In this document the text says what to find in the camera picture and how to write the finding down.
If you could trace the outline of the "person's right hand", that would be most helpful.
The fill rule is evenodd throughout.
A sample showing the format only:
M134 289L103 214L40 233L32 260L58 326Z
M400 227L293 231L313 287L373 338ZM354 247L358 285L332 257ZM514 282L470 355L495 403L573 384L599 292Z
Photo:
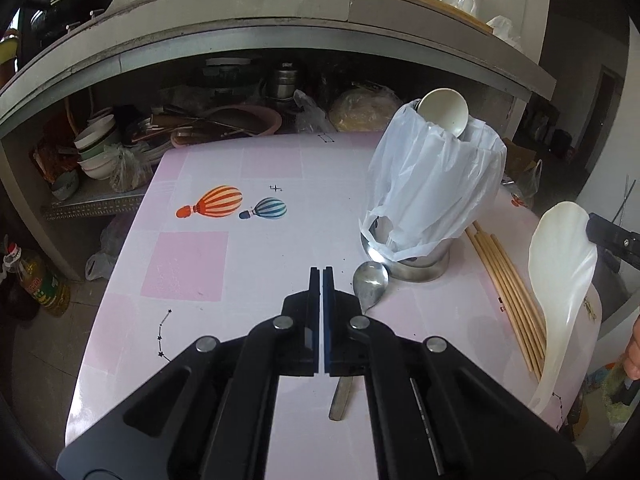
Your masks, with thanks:
M624 371L631 380L640 379L640 318L634 322L630 341L625 351Z

